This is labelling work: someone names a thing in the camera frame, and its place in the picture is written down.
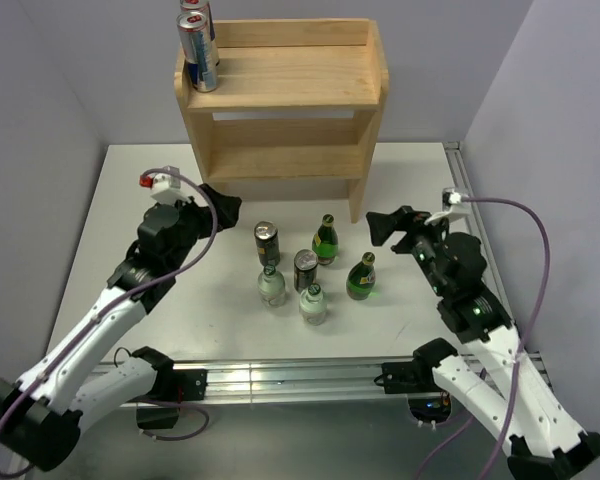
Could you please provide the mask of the green glass bottle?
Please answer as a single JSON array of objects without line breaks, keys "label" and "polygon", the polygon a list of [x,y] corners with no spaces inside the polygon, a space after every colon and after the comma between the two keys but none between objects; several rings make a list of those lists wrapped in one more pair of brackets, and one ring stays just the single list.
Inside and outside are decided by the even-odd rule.
[{"label": "green glass bottle", "polygon": [[365,252],[361,260],[354,265],[347,277],[346,291],[353,300],[365,300],[375,285],[375,255]]},{"label": "green glass bottle", "polygon": [[312,250],[320,265],[332,264],[339,252],[339,240],[334,228],[334,216],[325,214],[312,239]]}]

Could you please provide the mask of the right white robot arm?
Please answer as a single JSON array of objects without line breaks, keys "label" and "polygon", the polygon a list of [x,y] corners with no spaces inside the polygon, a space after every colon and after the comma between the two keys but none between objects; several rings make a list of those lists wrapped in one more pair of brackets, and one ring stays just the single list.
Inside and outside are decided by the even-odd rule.
[{"label": "right white robot arm", "polygon": [[405,379],[451,394],[495,438],[516,479],[571,479],[600,457],[600,434],[588,432],[562,407],[524,348],[514,321],[483,281],[487,261],[480,240],[449,230],[449,215],[402,206],[366,215],[371,242],[415,259],[446,327],[486,370],[483,380],[446,340],[413,353]]}]

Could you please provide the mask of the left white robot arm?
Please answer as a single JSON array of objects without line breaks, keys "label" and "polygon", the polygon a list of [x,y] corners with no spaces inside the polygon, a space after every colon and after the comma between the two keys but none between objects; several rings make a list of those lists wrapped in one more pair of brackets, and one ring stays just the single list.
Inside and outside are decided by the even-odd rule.
[{"label": "left white robot arm", "polygon": [[197,186],[204,199],[167,188],[143,216],[135,240],[82,320],[36,365],[9,382],[0,379],[0,479],[63,463],[82,433],[120,405],[136,398],[170,400],[177,391],[174,362],[142,347],[104,376],[88,377],[106,353],[148,316],[195,265],[188,257],[198,241],[212,245],[234,227],[242,201],[211,186]]}]

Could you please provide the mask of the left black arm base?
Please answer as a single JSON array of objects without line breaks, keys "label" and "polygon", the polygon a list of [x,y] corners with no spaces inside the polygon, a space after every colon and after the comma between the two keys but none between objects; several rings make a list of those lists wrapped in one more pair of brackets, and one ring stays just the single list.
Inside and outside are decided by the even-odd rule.
[{"label": "left black arm base", "polygon": [[[203,368],[174,370],[165,386],[133,400],[139,434],[155,442],[180,442],[202,434],[210,424],[210,415],[198,405],[205,398],[208,371]],[[187,434],[166,435],[187,413],[202,417],[202,424]]]}]

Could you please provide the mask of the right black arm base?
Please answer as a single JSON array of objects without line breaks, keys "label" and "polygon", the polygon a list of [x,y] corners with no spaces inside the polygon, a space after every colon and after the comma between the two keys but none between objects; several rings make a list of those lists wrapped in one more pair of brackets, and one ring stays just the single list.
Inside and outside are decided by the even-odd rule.
[{"label": "right black arm base", "polygon": [[405,395],[417,422],[437,425],[451,416],[450,394],[434,384],[431,371],[420,360],[382,363],[381,373],[373,382],[386,395]]}]

